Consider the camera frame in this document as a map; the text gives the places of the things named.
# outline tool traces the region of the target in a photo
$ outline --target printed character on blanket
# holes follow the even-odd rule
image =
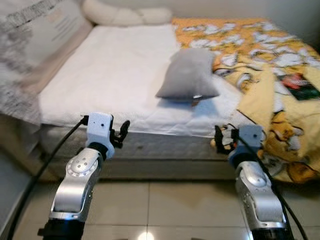
[[[213,51],[213,72],[244,93],[226,124],[263,126],[259,155],[272,175],[294,183],[320,178],[320,99],[297,100],[285,87],[304,83],[285,77],[293,76],[320,90],[318,53],[261,18],[175,18],[172,24],[182,48]]]

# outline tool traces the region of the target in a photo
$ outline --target cartoon print blanket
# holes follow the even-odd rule
[[[320,178],[320,99],[298,100],[289,91],[299,96],[307,83],[309,94],[319,92],[318,53],[262,18],[174,18],[172,24],[181,48],[213,51],[213,71],[244,93],[230,123],[263,126],[259,154],[271,174],[294,183]]]

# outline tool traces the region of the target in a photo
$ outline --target white pillow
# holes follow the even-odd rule
[[[92,22],[105,26],[156,25],[171,22],[172,12],[165,7],[130,8],[115,7],[99,0],[85,0],[82,10]]]

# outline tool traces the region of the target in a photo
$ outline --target black cable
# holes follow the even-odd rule
[[[77,128],[84,124],[84,125],[88,125],[88,119],[89,116],[84,116],[83,119],[81,119],[80,122],[78,122],[58,143],[58,145],[54,148],[54,150],[52,151],[52,153],[50,154],[49,158],[47,159],[47,161],[42,165],[41,169],[38,171],[38,173],[32,177],[32,179],[30,180],[30,182],[28,183],[25,191],[23,192],[23,195],[21,196],[21,199],[19,201],[19,205],[16,209],[14,218],[12,220],[12,224],[10,226],[9,232],[8,232],[8,237],[7,240],[12,240],[15,234],[15,229],[17,226],[17,223],[19,221],[20,215],[26,205],[26,202],[30,196],[30,193],[32,192],[32,190],[34,189],[37,181],[39,180],[39,178],[41,177],[41,175],[44,173],[44,171],[46,170],[46,168],[48,167],[48,165],[50,164],[50,162],[52,161],[52,159],[55,157],[56,153],[58,152],[58,150],[61,148],[61,146],[65,143],[65,141],[71,136],[71,134],[73,134]]]
[[[289,218],[288,218],[288,214],[286,212],[286,209],[288,210],[288,212],[290,213],[290,215],[292,216],[294,222],[296,223],[303,240],[308,240],[308,237],[306,235],[306,232],[304,230],[304,228],[302,227],[301,223],[299,222],[298,218],[296,217],[295,213],[293,212],[293,210],[291,209],[291,207],[289,206],[289,204],[287,203],[287,201],[284,199],[284,197],[282,196],[282,194],[280,193],[280,191],[278,190],[273,177],[270,175],[267,167],[263,164],[263,162],[261,161],[261,159],[258,157],[258,155],[256,154],[256,152],[250,147],[250,145],[243,140],[240,136],[238,137],[238,139],[245,145],[245,147],[255,156],[257,162],[259,163],[260,167],[262,168],[262,170],[265,172],[265,174],[267,175],[267,177],[269,178],[270,182],[271,182],[271,188],[274,192],[274,194],[278,197],[279,201],[281,202],[282,208],[283,208],[283,215],[286,221],[286,224],[288,226],[288,231],[289,231],[289,235],[292,239],[294,239],[293,233],[292,233],[292,229],[290,226],[290,222],[289,222]]]

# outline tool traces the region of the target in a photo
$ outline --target wall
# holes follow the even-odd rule
[[[320,0],[100,0],[129,8],[168,7],[177,17],[265,17],[320,51]]]
[[[30,176],[16,167],[0,152],[0,235],[4,231],[13,209],[29,182]]]

